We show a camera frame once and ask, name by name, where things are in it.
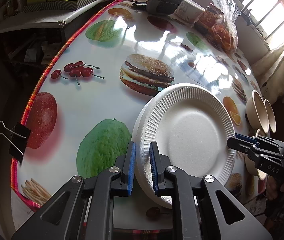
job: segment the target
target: paper plate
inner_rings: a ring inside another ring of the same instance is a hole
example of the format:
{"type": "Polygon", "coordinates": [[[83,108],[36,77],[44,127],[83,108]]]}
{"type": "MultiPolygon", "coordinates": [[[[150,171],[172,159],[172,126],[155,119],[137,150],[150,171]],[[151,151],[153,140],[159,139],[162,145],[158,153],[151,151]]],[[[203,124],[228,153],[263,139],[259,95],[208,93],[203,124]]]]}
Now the paper plate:
{"type": "Polygon", "coordinates": [[[132,133],[135,176],[153,201],[171,208],[171,197],[157,197],[153,191],[150,143],[156,141],[160,154],[189,175],[212,174],[225,185],[235,156],[226,141],[233,136],[229,114],[215,96],[194,84],[172,85],[149,101],[137,118],[132,133]]]}

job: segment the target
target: cherry stem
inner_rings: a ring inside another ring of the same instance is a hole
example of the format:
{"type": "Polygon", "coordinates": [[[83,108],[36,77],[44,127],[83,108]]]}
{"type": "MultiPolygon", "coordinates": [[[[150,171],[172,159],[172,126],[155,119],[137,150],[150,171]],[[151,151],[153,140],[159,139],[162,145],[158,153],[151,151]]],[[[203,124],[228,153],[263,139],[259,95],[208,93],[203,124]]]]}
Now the cherry stem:
{"type": "Polygon", "coordinates": [[[100,69],[99,67],[96,67],[96,66],[93,66],[93,65],[89,65],[89,64],[84,64],[85,66],[91,66],[91,67],[94,67],[96,69],[100,69]]]}
{"type": "Polygon", "coordinates": [[[79,83],[79,81],[77,80],[76,76],[75,76],[75,80],[76,80],[76,82],[78,83],[78,86],[80,86],[80,83],[79,83]]]}
{"type": "Polygon", "coordinates": [[[91,75],[93,75],[93,76],[95,76],[95,77],[99,77],[99,78],[103,78],[103,79],[104,79],[104,77],[102,77],[102,76],[94,75],[94,74],[92,74],[92,73],[91,73],[91,75]]]}
{"type": "Polygon", "coordinates": [[[59,75],[59,77],[63,77],[64,79],[68,79],[68,78],[66,78],[66,77],[64,77],[64,76],[61,76],[61,75],[59,75]]]}

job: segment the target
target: red tablecloth trim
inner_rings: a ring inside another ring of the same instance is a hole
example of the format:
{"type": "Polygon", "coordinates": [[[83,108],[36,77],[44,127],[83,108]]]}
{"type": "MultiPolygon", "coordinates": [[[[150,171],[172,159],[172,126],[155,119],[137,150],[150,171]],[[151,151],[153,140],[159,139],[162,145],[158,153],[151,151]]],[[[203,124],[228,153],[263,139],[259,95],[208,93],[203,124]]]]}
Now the red tablecloth trim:
{"type": "MultiPolygon", "coordinates": [[[[74,39],[80,35],[80,33],[82,33],[92,22],[94,22],[96,19],[98,19],[106,10],[108,10],[110,7],[118,4],[119,2],[121,2],[120,0],[116,0],[112,3],[110,3],[109,5],[107,5],[106,7],[104,7],[102,10],[100,10],[98,13],[96,13],[90,20],[88,20],[80,29],[78,29],[78,31],[76,33],[73,34],[73,36],[71,38],[69,38],[69,40],[63,45],[63,47],[60,49],[60,51],[58,52],[57,55],[55,55],[55,57],[52,59],[51,63],[47,66],[46,70],[44,70],[43,74],[41,75],[35,89],[32,92],[32,95],[28,101],[28,104],[24,110],[22,119],[20,121],[21,124],[25,125],[30,113],[30,110],[32,108],[34,99],[36,97],[36,95],[38,94],[42,84],[44,83],[44,81],[46,80],[48,74],[50,73],[52,67],[55,65],[55,63],[58,61],[58,59],[60,58],[60,56],[62,55],[62,53],[67,49],[67,47],[69,47],[69,45],[74,41],[74,39]]],[[[21,198],[21,200],[32,210],[32,211],[36,211],[38,210],[41,206],[35,202],[33,202],[32,200],[26,198],[25,196],[23,196],[19,191],[18,191],[18,176],[17,176],[17,168],[18,168],[18,161],[14,158],[12,158],[11,161],[11,176],[10,176],[10,181],[11,181],[11,188],[14,190],[14,192],[18,195],[19,198],[21,198]]]]}

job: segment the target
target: green fruit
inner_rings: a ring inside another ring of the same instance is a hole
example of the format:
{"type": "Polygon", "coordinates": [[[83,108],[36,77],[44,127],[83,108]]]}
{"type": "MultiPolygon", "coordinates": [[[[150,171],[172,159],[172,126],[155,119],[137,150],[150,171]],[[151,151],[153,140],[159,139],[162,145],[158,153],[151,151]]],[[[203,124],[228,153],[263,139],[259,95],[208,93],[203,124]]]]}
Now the green fruit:
{"type": "Polygon", "coordinates": [[[205,50],[208,47],[204,44],[204,42],[202,41],[202,39],[195,35],[194,33],[188,32],[186,34],[187,39],[190,41],[190,43],[192,43],[195,47],[198,47],[201,50],[205,50]]]}
{"type": "Polygon", "coordinates": [[[83,178],[98,175],[114,165],[116,157],[126,153],[131,134],[122,122],[105,119],[98,123],[80,143],[76,168],[83,178]]]}
{"type": "Polygon", "coordinates": [[[94,41],[111,41],[113,39],[119,38],[122,28],[114,28],[115,21],[113,20],[103,20],[98,23],[93,24],[85,32],[88,39],[94,41]]]}

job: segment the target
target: metal clip handle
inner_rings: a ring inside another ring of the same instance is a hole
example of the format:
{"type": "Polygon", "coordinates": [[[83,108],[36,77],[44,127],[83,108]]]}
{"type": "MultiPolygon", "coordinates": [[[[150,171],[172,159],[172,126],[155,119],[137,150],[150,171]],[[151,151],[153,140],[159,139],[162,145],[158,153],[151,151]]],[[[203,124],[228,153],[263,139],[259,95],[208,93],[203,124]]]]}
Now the metal clip handle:
{"type": "MultiPolygon", "coordinates": [[[[18,133],[16,133],[16,132],[10,130],[9,128],[7,128],[7,127],[4,125],[3,121],[0,121],[0,124],[3,125],[4,129],[10,131],[11,134],[14,134],[14,135],[16,135],[16,136],[19,136],[19,137],[21,137],[21,138],[23,138],[23,139],[26,138],[25,136],[22,136],[22,135],[20,135],[20,134],[18,134],[18,133]]],[[[23,156],[23,152],[22,152],[4,133],[1,133],[1,132],[0,132],[0,135],[3,135],[3,136],[21,153],[21,155],[23,156]]]]}

